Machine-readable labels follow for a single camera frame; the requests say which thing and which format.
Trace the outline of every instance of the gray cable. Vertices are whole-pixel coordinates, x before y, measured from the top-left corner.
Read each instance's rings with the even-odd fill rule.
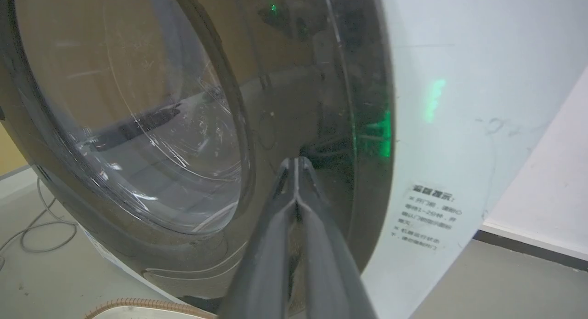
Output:
[[[2,249],[4,249],[10,243],[10,241],[15,239],[19,235],[21,236],[21,249],[23,249],[25,252],[39,253],[39,252],[53,251],[53,250],[56,250],[58,248],[61,248],[64,245],[66,245],[69,241],[71,241],[72,238],[75,237],[76,233],[78,232],[78,228],[77,228],[78,223],[77,222],[63,220],[63,219],[59,218],[58,216],[55,216],[55,214],[53,214],[53,212],[51,212],[51,206],[53,205],[53,203],[55,203],[55,198],[53,198],[53,200],[51,200],[51,202],[49,204],[47,204],[47,202],[45,202],[45,199],[43,198],[43,194],[40,192],[40,179],[39,178],[37,178],[36,185],[37,185],[37,193],[39,194],[39,199],[44,206],[44,210],[40,214],[38,214],[38,216],[36,216],[35,219],[33,219],[31,221],[31,223],[29,223],[29,225],[25,229],[15,233],[11,237],[9,237],[8,240],[6,240],[6,242],[4,242],[4,244],[2,244],[2,246],[0,246],[0,252],[2,252]],[[43,214],[45,214],[46,212],[48,212],[57,221],[43,222],[43,223],[39,223],[39,224],[35,225],[35,223],[40,219],[40,217],[42,217]],[[53,225],[56,223],[64,223],[66,225],[70,225],[71,227],[73,227],[73,233],[67,239],[65,239],[65,241],[61,242],[60,244],[58,244],[56,246],[53,246],[52,248],[48,248],[48,249],[31,249],[25,245],[25,235],[27,235],[27,233],[29,233],[29,231],[31,231],[32,229],[35,229],[37,227]],[[0,271],[2,271],[2,268],[4,267],[4,262],[6,262],[6,260],[4,259],[4,257],[0,256]]]

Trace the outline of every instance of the transparent glass window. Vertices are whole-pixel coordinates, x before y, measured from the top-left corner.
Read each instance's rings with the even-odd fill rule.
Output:
[[[241,189],[218,74],[174,0],[16,0],[46,105],[113,200],[181,233],[211,233]]]

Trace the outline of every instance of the white baseboard trim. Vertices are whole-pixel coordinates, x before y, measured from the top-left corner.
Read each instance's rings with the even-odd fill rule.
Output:
[[[565,244],[558,244],[550,239],[544,239],[537,235],[529,235],[522,231],[512,229],[509,227],[504,227],[498,225],[497,223],[492,223],[491,221],[485,221],[480,227],[481,231],[485,231],[488,233],[492,233],[501,237],[506,237],[510,239],[514,239],[515,241],[531,244],[534,246],[538,246],[539,248],[547,249],[550,251],[558,252],[559,254],[564,254],[567,256],[575,257],[580,260],[588,261],[588,252],[583,251],[582,249],[575,249],[572,246],[565,245]]]
[[[7,197],[18,193],[24,189],[34,186],[36,183],[37,175],[32,168],[27,168],[10,177],[0,180],[0,201],[5,200]]]

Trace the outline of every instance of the floor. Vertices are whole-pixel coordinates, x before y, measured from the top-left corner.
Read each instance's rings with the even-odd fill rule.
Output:
[[[0,199],[0,241],[40,210],[34,187]],[[68,218],[59,204],[54,211]],[[26,242],[30,247],[52,246],[68,233],[66,225],[41,227]],[[1,317],[78,319],[119,297],[164,299],[100,257],[83,233],[44,254],[25,253],[14,241],[2,256]],[[413,319],[579,319],[588,317],[586,295],[586,272],[472,241]]]

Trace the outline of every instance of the washing machine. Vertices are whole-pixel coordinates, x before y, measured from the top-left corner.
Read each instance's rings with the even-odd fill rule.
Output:
[[[105,258],[213,313],[305,156],[379,317],[407,318],[586,68],[585,5],[0,0],[0,119]]]

